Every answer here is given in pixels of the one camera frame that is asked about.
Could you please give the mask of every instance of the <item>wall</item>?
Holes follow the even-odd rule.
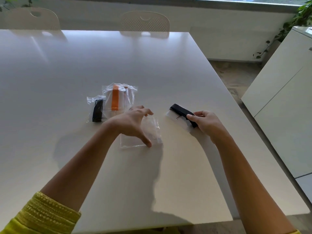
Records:
[[[154,11],[167,16],[170,30],[190,32],[208,59],[255,61],[293,14],[192,7],[135,5],[76,0],[36,0],[34,6],[54,11],[65,30],[119,30],[128,11]]]

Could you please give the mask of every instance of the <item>white chair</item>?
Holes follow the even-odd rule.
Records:
[[[122,31],[169,32],[170,21],[161,14],[148,11],[131,11],[121,17]]]
[[[22,7],[8,11],[5,16],[10,30],[60,30],[57,15],[48,9]]]

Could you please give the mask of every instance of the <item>person's left hand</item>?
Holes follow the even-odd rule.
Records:
[[[119,133],[138,137],[147,147],[151,147],[151,141],[141,129],[142,118],[148,114],[153,115],[153,112],[144,106],[131,107],[129,111],[110,118],[107,123],[112,123]]]

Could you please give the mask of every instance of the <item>perforated chair back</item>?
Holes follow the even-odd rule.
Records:
[[[121,31],[169,32],[170,21],[161,14],[148,11],[132,11],[121,17]]]
[[[8,11],[5,16],[10,30],[60,30],[57,15],[48,9],[22,7]]]

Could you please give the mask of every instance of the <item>yellow knit sweater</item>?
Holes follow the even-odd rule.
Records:
[[[0,234],[70,234],[81,214],[37,192]],[[131,233],[152,234],[153,230]],[[161,234],[179,234],[177,228],[166,228]]]

